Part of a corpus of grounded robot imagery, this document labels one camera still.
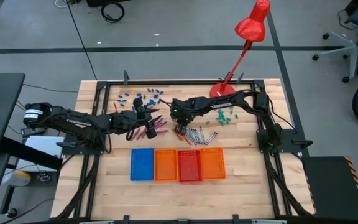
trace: wooden tabletop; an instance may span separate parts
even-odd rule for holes
[[[266,92],[273,101],[275,112],[287,120],[290,119],[287,102],[279,79],[265,79]],[[82,81],[75,110],[91,113],[96,81]],[[112,86],[109,94],[107,113],[118,110],[131,110],[132,99],[137,93],[152,95],[148,88],[159,89],[165,101],[172,98],[186,100],[197,96],[208,96],[209,85],[159,85],[159,86]],[[249,88],[249,85],[234,85],[236,90]],[[119,106],[118,95],[125,96],[128,102]],[[156,138],[126,141],[125,135],[111,135],[112,153],[103,154],[99,162],[98,178],[93,202],[92,220],[122,220],[130,215],[131,220],[167,220],[167,219],[231,219],[233,214],[240,218],[274,218],[267,182],[267,173],[263,155],[259,152],[255,131],[257,120],[241,108],[224,109],[226,117],[232,118],[228,125],[221,126],[217,121],[217,111],[211,111],[203,117],[197,117],[189,124],[191,128],[203,127],[204,135],[218,132],[208,147],[223,147],[226,166],[226,179],[204,181],[194,184],[179,182],[131,182],[131,149],[141,147],[198,149],[194,144],[180,141],[172,131],[176,125],[169,117],[169,107],[163,103],[155,108],[160,111],[153,117],[163,115],[168,123],[162,128],[169,132],[158,134]],[[283,128],[290,128],[280,118],[276,122]],[[299,158],[292,154],[281,154],[283,171],[288,188],[302,206],[314,213],[313,204],[306,182],[303,166]],[[60,172],[60,178],[53,203],[51,217],[58,215],[77,191],[83,156],[75,156],[67,162]],[[282,195],[276,186],[281,214],[285,214]],[[84,194],[81,214],[85,214],[88,192]]]

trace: black metal frame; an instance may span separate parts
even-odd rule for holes
[[[104,91],[104,98],[103,98],[103,105],[102,105],[101,113],[106,114],[107,108],[108,108],[109,92],[110,92],[110,88],[112,86],[117,86],[117,85],[214,85],[219,82],[221,82],[221,81],[220,80],[129,80],[129,77],[125,78],[124,81],[98,81],[97,85],[96,85],[96,93],[94,96],[92,115],[96,115],[98,112],[99,99],[100,99],[100,94],[101,94],[102,89],[105,89],[105,91]],[[263,80],[241,80],[240,82],[239,81],[236,82],[233,80],[233,81],[230,81],[229,84],[250,85],[251,90],[256,90],[256,87],[260,87],[260,90],[265,92]],[[257,118],[257,123],[258,123],[258,130],[263,130],[263,124],[262,124],[262,121],[260,118]],[[270,162],[270,154],[263,153],[263,155],[264,155],[264,159],[265,159],[265,165],[267,166],[267,163]],[[279,176],[280,180],[285,184],[282,163],[280,160],[280,154],[276,153],[276,154],[272,154],[271,156],[273,156],[275,159],[276,170],[277,170],[278,176]],[[98,168],[99,160],[100,160],[100,156],[96,155],[94,157],[94,161],[93,161],[93,163],[97,164],[96,168]],[[89,164],[89,156],[84,156],[79,186],[81,186],[83,184],[85,175],[87,173],[88,164]],[[88,218],[90,218],[91,214],[92,214],[94,191],[95,191],[95,186],[96,186],[96,178],[97,178],[97,172],[96,172],[96,175],[94,176],[94,179],[91,181],[90,188],[89,188],[88,201],[86,204],[86,215],[85,215],[85,217],[88,217]],[[273,212],[274,212],[275,217],[277,217],[280,215],[280,209],[278,206],[277,192],[275,189],[274,180],[271,178],[271,176],[269,176],[269,174],[267,174],[267,178],[268,178],[268,185],[269,185],[269,189],[270,189],[270,196],[272,199]],[[284,194],[283,194],[283,199],[284,199],[285,213],[286,213],[286,215],[291,215],[292,214],[291,206],[290,206],[290,203],[289,203],[288,199],[286,198],[286,196],[284,196]],[[75,207],[74,218],[80,217],[80,210],[81,210],[81,200],[77,203],[77,205]],[[192,220],[191,222],[192,223],[233,223],[235,220],[236,221],[235,223],[250,223],[250,221],[251,221],[250,219],[240,220],[240,219],[238,219],[238,215],[236,215],[236,214],[234,214],[233,217],[234,218],[232,220]],[[125,222],[125,218],[124,218],[123,220],[115,220],[114,222],[115,223],[128,223],[128,220]],[[179,223],[178,220],[131,221],[131,223],[135,223],[135,222],[139,222],[139,223],[149,223],[149,222],[152,222],[152,223],[167,223],[167,222],[175,223],[176,222],[176,223]]]

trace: blue plastic piece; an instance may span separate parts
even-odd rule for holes
[[[154,149],[133,149],[131,154],[131,181],[154,180]]]

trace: concrete floor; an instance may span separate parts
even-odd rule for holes
[[[337,21],[337,12],[348,1],[270,1],[281,46],[337,45],[333,40],[321,38],[330,30],[353,36]],[[63,53],[42,53],[42,49],[82,48],[68,9],[59,9],[53,2],[4,1],[0,8],[0,49],[35,49],[35,53],[0,54],[0,72],[23,72],[25,83],[31,85],[77,90],[81,80],[93,79],[86,55],[64,53],[64,50]],[[254,0],[130,0],[122,3],[126,15],[117,24],[105,22],[97,9],[87,7],[86,1],[71,8],[86,47],[225,46],[244,44],[233,29],[250,13],[254,3]],[[265,25],[266,38],[255,46],[273,46],[271,24],[265,21]],[[282,78],[290,82],[306,138],[314,141],[309,147],[311,156],[349,156],[358,173],[358,121],[351,110],[358,77],[348,84],[342,83],[341,78],[349,73],[348,61],[342,57],[326,57],[314,62],[311,56],[315,53],[283,52],[287,76],[280,71],[282,67],[275,51],[251,50],[238,73],[244,72],[244,78]],[[131,78],[223,77],[238,55],[237,50],[89,53],[99,79],[120,79],[124,69]],[[22,103],[47,101],[74,108],[76,94],[24,86],[19,100]],[[16,130],[23,128],[23,114],[16,108],[9,125]],[[9,129],[6,136],[21,141],[21,137]],[[18,188],[12,206],[23,212],[52,198],[54,190],[55,187]],[[12,223],[46,220],[51,207],[52,202],[46,202]],[[4,220],[6,217],[0,215],[0,222]]]

